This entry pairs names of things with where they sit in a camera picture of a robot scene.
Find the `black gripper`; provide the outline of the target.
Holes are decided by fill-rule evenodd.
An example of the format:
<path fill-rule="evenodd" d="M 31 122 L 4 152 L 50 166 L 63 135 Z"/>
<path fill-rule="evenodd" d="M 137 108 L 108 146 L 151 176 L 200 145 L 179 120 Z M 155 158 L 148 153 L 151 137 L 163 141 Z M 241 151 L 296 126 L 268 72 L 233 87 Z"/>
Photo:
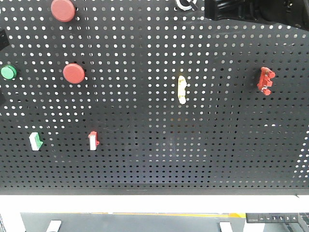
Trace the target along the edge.
<path fill-rule="evenodd" d="M 206 0 L 205 17 L 309 29 L 307 0 Z"/>

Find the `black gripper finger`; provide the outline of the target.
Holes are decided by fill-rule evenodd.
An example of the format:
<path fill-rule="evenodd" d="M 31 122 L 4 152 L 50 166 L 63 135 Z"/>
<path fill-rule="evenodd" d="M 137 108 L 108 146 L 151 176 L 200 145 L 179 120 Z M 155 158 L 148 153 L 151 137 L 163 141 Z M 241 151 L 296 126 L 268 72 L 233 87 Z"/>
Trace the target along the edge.
<path fill-rule="evenodd" d="M 0 29 L 0 51 L 10 45 L 5 29 Z"/>

